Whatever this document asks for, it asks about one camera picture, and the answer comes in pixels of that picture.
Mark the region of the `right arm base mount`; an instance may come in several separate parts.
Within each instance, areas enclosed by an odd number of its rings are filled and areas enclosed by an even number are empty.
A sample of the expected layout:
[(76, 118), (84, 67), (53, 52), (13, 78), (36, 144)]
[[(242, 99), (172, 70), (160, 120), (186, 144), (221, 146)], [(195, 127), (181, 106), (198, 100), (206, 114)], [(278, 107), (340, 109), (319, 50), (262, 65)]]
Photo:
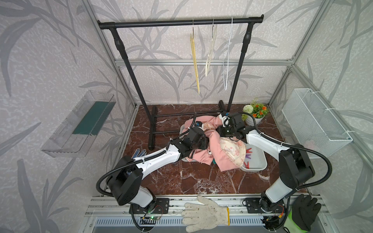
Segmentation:
[(271, 203), (265, 198), (245, 198), (242, 201), (249, 214), (283, 214), (285, 204), (282, 200), (277, 203)]

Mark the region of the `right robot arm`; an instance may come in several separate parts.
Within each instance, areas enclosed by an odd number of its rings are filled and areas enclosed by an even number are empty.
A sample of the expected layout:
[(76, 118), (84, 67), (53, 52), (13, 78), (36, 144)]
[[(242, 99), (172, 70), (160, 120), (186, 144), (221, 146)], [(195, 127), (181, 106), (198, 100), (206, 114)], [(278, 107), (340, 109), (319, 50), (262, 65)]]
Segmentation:
[[(330, 178), (333, 168), (326, 156), (300, 144), (291, 145), (272, 138), (261, 132), (256, 123), (254, 126), (247, 126), (242, 121), (242, 115), (253, 118), (251, 114), (245, 112), (219, 115), (222, 120), (222, 128), (219, 133), (223, 137), (235, 137), (244, 143), (255, 146), (278, 161), (279, 178), (261, 194), (262, 207), (271, 208), (298, 190), (322, 184)], [(321, 179), (307, 183), (316, 174), (309, 157), (310, 153), (325, 161), (327, 172)]]

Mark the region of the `pink jacket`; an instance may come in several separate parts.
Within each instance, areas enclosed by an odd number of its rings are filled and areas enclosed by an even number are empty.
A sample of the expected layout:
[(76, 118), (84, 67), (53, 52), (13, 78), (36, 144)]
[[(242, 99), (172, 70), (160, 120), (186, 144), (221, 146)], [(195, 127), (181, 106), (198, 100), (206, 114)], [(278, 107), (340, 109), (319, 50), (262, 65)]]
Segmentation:
[(209, 138), (209, 146), (206, 150), (196, 149), (182, 160), (207, 165), (215, 161), (220, 171), (241, 168), (246, 155), (245, 144), (236, 138), (220, 137), (217, 129), (222, 126), (222, 121), (218, 116), (198, 116), (196, 121), (203, 123), (202, 129)]

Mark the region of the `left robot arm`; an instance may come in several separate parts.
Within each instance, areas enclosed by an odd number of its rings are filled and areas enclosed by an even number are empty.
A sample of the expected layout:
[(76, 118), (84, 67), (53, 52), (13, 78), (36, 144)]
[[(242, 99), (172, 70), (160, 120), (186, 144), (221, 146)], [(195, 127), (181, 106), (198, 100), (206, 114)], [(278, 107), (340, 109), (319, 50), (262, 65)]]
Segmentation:
[(118, 205), (136, 204), (150, 212), (157, 206), (157, 198), (147, 188), (141, 186), (142, 180), (152, 172), (184, 158), (192, 158), (196, 150), (208, 146), (208, 137), (203, 123), (193, 117), (189, 128), (167, 146), (143, 157), (123, 157), (116, 167), (107, 172), (96, 183), (96, 190), (102, 195), (114, 197)]

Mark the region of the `white hanger of rainbow jacket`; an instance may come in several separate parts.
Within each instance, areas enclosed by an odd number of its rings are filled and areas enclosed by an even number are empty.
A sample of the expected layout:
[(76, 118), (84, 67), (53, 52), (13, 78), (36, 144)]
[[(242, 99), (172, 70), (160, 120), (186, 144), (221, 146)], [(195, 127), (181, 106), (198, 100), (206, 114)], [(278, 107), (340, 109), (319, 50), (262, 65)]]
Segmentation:
[(224, 90), (227, 90), (227, 88), (228, 88), (229, 56), (230, 56), (230, 44), (231, 44), (231, 39), (232, 39), (232, 33), (233, 33), (233, 18), (231, 18), (230, 34), (229, 34), (229, 39), (226, 43), (226, 55), (223, 59), (223, 87), (224, 87)]

